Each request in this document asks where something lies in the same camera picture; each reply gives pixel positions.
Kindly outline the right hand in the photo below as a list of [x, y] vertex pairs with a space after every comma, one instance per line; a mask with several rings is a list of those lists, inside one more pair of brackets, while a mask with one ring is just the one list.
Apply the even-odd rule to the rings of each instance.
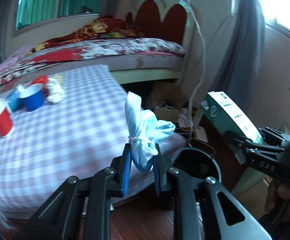
[[[290, 185], [284, 183], [278, 183], [272, 180], [268, 186], [268, 194], [265, 202], [265, 213], [268, 214], [276, 206], [276, 202], [279, 199], [290, 199]], [[290, 221], [290, 203], [287, 207], [283, 221]]]

